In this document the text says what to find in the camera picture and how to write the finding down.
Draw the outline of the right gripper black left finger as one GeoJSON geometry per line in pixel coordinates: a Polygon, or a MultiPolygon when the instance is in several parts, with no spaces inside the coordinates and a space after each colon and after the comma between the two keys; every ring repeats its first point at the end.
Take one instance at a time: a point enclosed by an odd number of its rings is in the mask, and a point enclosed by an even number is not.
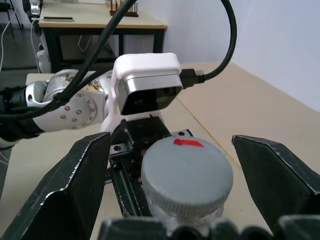
{"type": "Polygon", "coordinates": [[[111,143],[109,132],[76,141],[44,175],[1,239],[90,239],[103,197],[111,143]]]}

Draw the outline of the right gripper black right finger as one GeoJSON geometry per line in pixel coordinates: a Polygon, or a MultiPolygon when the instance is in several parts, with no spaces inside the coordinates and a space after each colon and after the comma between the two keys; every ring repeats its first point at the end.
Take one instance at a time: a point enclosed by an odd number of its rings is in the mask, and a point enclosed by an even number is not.
{"type": "Polygon", "coordinates": [[[270,229],[278,229],[282,216],[320,213],[320,175],[285,145],[246,135],[234,135],[231,142],[250,196],[270,229]]]}

